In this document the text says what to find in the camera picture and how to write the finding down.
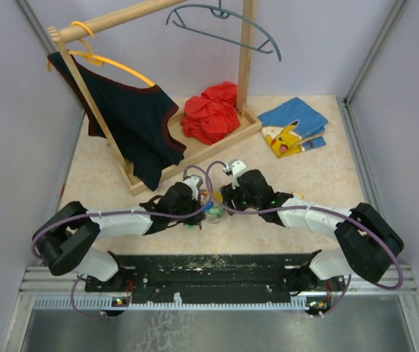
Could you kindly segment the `wooden clothes rack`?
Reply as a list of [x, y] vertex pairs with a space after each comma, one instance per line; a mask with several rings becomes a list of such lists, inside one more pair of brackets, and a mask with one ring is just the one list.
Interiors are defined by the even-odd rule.
[[[159, 183], [235, 145], [261, 130], [261, 122], [247, 105], [247, 90], [258, 3], [244, 1], [243, 12], [221, 5], [209, 10], [218, 17], [236, 17], [242, 22], [238, 41], [238, 83], [235, 98], [235, 127], [212, 145], [205, 145], [183, 131], [184, 111], [153, 80], [114, 60], [99, 56], [91, 48], [73, 51], [68, 43], [84, 42], [107, 29], [170, 8], [172, 14], [187, 6], [183, 1], [144, 1], [86, 22], [74, 22], [64, 29], [48, 31], [57, 52], [48, 56], [48, 69], [56, 69], [72, 88], [90, 121], [89, 134], [102, 136], [111, 148], [125, 184], [133, 195], [155, 190]], [[145, 83], [132, 87], [100, 76], [76, 61], [82, 56], [124, 70]]]

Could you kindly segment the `red crumpled cloth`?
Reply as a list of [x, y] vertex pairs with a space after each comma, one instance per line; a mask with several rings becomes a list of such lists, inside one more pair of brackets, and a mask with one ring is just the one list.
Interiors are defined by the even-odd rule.
[[188, 99], [181, 120], [185, 136], [212, 145], [237, 130], [241, 126], [236, 110], [237, 92], [236, 84], [225, 81]]

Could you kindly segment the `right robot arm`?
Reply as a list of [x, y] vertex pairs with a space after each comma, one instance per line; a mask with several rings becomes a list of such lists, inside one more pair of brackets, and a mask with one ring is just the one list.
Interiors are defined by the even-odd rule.
[[338, 242], [321, 250], [302, 272], [303, 284], [319, 290], [334, 276], [356, 274], [378, 283], [397, 262], [404, 242], [371, 205], [328, 208], [274, 189], [257, 169], [249, 170], [220, 188], [223, 204], [234, 211], [253, 210], [268, 223], [302, 228]]

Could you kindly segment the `grey-blue clothes hanger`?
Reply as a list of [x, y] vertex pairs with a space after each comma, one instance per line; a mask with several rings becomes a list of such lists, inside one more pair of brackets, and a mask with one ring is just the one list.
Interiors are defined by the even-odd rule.
[[259, 54], [272, 55], [279, 62], [283, 60], [280, 47], [270, 32], [250, 14], [230, 10], [222, 1], [178, 5], [170, 10], [165, 24]]

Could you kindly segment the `steel key organizer yellow handle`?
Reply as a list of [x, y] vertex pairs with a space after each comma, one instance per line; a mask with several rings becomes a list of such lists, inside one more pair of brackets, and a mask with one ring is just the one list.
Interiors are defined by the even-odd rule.
[[211, 194], [206, 189], [203, 189], [200, 192], [200, 196], [201, 204], [205, 204], [203, 212], [208, 223], [219, 224], [228, 217], [228, 212], [214, 201], [214, 199], [222, 201], [222, 195], [218, 191]]

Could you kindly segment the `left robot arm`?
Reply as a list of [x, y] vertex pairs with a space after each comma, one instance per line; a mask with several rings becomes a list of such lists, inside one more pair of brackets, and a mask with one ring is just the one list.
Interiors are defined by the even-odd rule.
[[150, 235], [176, 224], [198, 225], [204, 219], [200, 188], [190, 176], [128, 210], [91, 211], [80, 202], [66, 204], [32, 238], [32, 252], [54, 276], [85, 274], [113, 291], [122, 289], [127, 273], [113, 254], [93, 247], [99, 240], [120, 235]]

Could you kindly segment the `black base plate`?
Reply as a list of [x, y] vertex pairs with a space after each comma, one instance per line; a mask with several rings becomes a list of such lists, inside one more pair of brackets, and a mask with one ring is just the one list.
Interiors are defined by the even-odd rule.
[[129, 293], [135, 304], [289, 303], [305, 292], [336, 293], [341, 275], [319, 279], [312, 254], [180, 254], [119, 256], [117, 277], [85, 280], [88, 293]]

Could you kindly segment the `blue key tag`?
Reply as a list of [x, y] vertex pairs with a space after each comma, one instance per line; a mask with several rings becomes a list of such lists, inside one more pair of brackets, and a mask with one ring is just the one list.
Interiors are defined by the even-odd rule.
[[214, 203], [212, 201], [209, 201], [206, 206], [203, 208], [205, 212], [208, 212], [212, 207], [214, 206]]

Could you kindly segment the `dark navy tank top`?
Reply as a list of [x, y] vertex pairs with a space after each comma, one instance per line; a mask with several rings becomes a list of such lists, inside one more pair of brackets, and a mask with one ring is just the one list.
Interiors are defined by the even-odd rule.
[[121, 154], [133, 163], [134, 176], [155, 191], [162, 171], [178, 165], [186, 151], [168, 128], [178, 105], [158, 85], [132, 87], [77, 68]]

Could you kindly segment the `blue pikachu cloth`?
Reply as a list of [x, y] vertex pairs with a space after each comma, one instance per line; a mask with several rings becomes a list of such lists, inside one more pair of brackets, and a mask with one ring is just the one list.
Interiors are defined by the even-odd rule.
[[261, 114], [261, 135], [278, 158], [327, 145], [323, 135], [328, 119], [295, 97]]

